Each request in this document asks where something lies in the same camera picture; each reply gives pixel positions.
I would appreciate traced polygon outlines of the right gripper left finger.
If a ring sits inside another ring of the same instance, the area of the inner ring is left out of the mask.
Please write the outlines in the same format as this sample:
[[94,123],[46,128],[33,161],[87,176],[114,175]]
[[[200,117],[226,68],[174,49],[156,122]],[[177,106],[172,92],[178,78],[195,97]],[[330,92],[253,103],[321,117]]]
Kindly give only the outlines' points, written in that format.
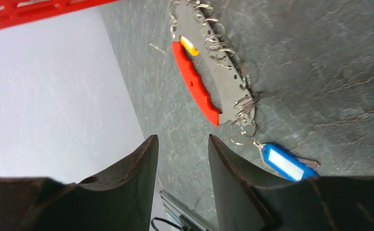
[[146,231],[155,189],[159,140],[79,183],[0,178],[0,231]]

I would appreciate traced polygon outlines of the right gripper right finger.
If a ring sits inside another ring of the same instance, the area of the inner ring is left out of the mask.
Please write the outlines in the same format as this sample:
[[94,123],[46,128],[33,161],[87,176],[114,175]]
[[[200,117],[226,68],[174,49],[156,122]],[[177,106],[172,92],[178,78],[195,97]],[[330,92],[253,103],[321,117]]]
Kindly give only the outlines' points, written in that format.
[[273,175],[209,135],[208,159],[221,231],[374,231],[374,176]]

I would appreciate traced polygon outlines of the yellow key tag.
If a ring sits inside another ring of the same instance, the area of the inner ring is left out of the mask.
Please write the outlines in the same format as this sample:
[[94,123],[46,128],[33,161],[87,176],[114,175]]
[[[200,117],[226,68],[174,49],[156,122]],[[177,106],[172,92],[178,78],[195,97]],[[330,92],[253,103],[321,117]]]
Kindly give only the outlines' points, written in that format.
[[199,50],[194,46],[194,44],[187,39],[185,36],[180,36],[180,44],[183,48],[191,55],[197,56],[199,54]]

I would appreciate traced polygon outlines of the red plastic basket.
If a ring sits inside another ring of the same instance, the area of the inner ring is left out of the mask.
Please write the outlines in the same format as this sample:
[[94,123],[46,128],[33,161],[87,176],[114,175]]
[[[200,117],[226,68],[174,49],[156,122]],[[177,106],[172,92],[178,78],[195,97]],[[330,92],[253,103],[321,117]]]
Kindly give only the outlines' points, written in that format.
[[47,19],[115,0],[0,0],[0,29]]

